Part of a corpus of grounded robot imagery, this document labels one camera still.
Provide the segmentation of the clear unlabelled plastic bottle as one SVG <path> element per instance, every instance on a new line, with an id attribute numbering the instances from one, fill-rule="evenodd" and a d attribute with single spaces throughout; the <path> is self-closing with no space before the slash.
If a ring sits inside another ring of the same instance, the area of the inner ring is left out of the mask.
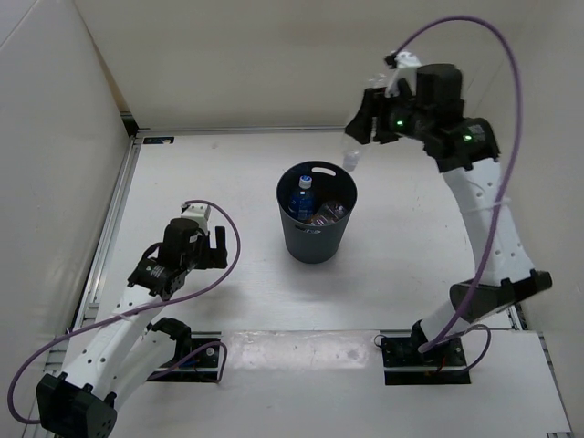
<path id="1" fill-rule="evenodd" d="M 378 73 L 377 75 L 369 78 L 366 82 L 365 89 L 369 88 L 382 88 L 385 89 L 387 83 L 387 77 L 383 73 Z M 361 145 L 358 141 L 350 137 L 346 132 L 342 135 L 341 141 L 343 149 L 343 162 L 342 168 L 347 172 L 353 172 L 360 160 L 367 150 L 367 145 Z"/>

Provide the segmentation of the blue label plastic bottle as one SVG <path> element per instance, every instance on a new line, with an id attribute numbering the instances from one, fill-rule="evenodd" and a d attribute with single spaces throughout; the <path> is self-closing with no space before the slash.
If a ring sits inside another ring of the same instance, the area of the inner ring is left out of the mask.
<path id="1" fill-rule="evenodd" d="M 312 189 L 312 177 L 302 175 L 298 179 L 297 187 L 290 194 L 287 211 L 295 220 L 307 223 L 313 216 L 315 208 L 315 194 Z"/>

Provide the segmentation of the white label clear bottle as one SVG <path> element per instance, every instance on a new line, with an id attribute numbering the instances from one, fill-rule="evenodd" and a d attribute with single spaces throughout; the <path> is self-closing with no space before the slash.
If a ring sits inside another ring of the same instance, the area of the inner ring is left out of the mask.
<path id="1" fill-rule="evenodd" d="M 349 213 L 349 210 L 345 206 L 343 206 L 340 202 L 327 201 L 327 202 L 323 203 L 318 208 L 318 210 L 314 213 L 314 215 L 315 214 L 322 214 L 322 215 L 326 216 L 328 219 L 328 224 L 325 226 L 328 226 L 328 225 L 335 224 L 336 222 L 340 221 L 348 213 Z"/>

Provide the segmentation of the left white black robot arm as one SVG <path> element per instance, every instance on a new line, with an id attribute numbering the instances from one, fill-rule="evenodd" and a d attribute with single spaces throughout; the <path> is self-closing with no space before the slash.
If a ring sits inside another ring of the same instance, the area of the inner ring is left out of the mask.
<path id="1" fill-rule="evenodd" d="M 130 274 L 114 322 L 102 324 L 59 375 L 41 379 L 36 400 L 43 428 L 60 437 L 108 437 L 139 386 L 199 353 L 190 327 L 159 313 L 192 270 L 227 267 L 225 229 L 209 233 L 205 223 L 171 220 Z"/>

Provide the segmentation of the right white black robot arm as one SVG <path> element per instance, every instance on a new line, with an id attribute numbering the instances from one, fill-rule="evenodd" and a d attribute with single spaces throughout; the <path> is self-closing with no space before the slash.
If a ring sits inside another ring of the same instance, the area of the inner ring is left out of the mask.
<path id="1" fill-rule="evenodd" d="M 389 77 L 365 88 L 344 130 L 355 144 L 343 159 L 348 171 L 372 142 L 420 142 L 435 160 L 463 218 L 474 255 L 474 278 L 452 285 L 448 301 L 414 325 L 410 353 L 423 365 L 442 355 L 448 338 L 552 286 L 549 272 L 535 268 L 520 241 L 490 123 L 464 115 L 462 79 L 452 64 L 393 67 Z"/>

